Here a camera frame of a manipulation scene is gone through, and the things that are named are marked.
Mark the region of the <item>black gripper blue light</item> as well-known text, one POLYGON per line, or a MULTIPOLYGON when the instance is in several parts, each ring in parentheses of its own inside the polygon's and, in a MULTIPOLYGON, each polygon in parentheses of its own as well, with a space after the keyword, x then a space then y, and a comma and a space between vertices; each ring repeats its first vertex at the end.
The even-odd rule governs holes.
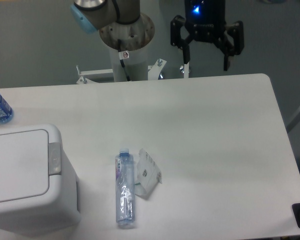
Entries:
POLYGON ((170 22, 170 44, 182 50, 183 63, 191 59, 190 43, 214 43, 223 53, 223 70, 230 67, 230 57, 240 55, 245 47, 244 23, 241 20, 226 25, 224 0, 186 0, 185 18, 176 15, 170 22), (184 27, 189 35, 182 38, 184 27))

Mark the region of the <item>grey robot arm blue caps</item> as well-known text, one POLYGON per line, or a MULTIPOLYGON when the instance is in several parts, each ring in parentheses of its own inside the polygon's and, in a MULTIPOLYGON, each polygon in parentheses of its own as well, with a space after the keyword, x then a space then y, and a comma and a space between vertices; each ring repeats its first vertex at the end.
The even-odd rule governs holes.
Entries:
MULTIPOLYGON (((75 0, 70 7, 80 27, 87 33, 99 31, 112 23, 132 26, 141 19, 138 0, 75 0)), ((214 44, 224 55, 223 69, 229 57, 240 55, 245 47, 244 24, 225 20, 224 0, 186 0, 185 17, 176 15, 170 22, 170 43, 182 50, 188 64, 192 41, 214 44)))

